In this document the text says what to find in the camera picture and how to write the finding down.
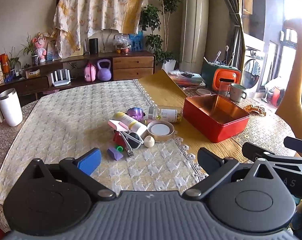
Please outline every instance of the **white quilted table mat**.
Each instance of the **white quilted table mat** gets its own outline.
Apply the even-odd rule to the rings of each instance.
[[[142,145],[134,157],[118,162],[107,154],[113,131],[107,121],[117,111],[152,104],[137,81],[93,84],[42,97],[12,144],[0,170],[0,204],[33,158],[58,163],[78,158],[94,147],[102,153],[91,175],[117,194],[121,190],[185,191],[204,178],[195,156],[187,154],[182,138],[175,137],[152,148]]]

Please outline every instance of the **air conditioner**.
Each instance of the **air conditioner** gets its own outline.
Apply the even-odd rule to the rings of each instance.
[[[181,71],[200,73],[207,40],[209,0],[183,0]]]

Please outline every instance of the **white tumbler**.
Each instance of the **white tumbler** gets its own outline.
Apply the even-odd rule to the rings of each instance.
[[[22,122],[22,111],[17,92],[14,88],[0,94],[0,122],[6,120],[11,127]]]

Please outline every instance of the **curtain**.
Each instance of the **curtain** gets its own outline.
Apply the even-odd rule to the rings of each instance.
[[[111,29],[137,33],[141,9],[147,0],[60,0],[54,16],[56,49],[61,58],[81,48],[94,33]]]
[[[233,66],[237,67],[243,74],[244,68],[244,32],[242,25],[242,10],[243,10],[243,0],[224,0],[228,9],[230,16],[235,24],[235,33],[233,38],[233,44],[231,45],[231,53],[235,53]]]

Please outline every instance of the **purple plush toy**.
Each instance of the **purple plush toy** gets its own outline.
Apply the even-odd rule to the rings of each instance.
[[[131,116],[133,119],[140,121],[143,119],[144,116],[146,116],[146,114],[143,112],[143,110],[139,107],[133,107],[130,108],[126,114],[128,116]]]

